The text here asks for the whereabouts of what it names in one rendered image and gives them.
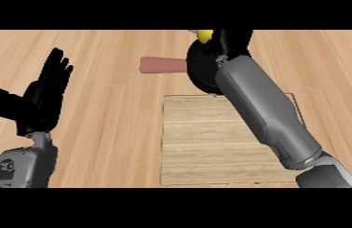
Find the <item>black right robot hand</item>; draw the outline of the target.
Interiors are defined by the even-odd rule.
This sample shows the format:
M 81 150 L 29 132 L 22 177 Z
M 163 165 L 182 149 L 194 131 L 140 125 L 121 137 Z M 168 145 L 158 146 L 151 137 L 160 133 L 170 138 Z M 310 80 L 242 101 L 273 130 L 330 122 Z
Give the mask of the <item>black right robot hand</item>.
M 228 60 L 238 56 L 250 55 L 248 43 L 253 31 L 247 29 L 214 30 L 211 35 L 210 48 L 217 56 L 225 55 Z

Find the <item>yellow lemon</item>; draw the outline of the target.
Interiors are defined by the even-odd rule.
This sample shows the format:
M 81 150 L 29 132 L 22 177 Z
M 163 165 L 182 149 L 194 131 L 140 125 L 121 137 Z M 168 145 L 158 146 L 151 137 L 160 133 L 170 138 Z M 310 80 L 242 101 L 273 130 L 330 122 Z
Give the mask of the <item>yellow lemon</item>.
M 213 31 L 211 30 L 199 30 L 197 32 L 197 38 L 202 44 L 211 39 Z

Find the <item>pale wooden tray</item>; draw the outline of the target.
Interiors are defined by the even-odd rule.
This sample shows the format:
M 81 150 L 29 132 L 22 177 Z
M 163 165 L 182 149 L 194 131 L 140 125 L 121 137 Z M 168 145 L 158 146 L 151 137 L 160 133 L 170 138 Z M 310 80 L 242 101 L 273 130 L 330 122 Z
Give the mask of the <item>pale wooden tray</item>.
M 167 95 L 163 103 L 161 184 L 293 183 L 223 96 Z

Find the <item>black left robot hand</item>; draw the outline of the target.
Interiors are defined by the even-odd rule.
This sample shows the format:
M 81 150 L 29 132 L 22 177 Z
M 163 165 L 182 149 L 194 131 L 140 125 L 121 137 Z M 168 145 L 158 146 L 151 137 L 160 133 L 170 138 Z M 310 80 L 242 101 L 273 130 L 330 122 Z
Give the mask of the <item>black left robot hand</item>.
M 18 136 L 49 133 L 55 129 L 72 69 L 63 50 L 55 47 L 38 79 L 29 83 L 23 95 L 10 94 L 0 88 L 0 117 L 15 122 Z

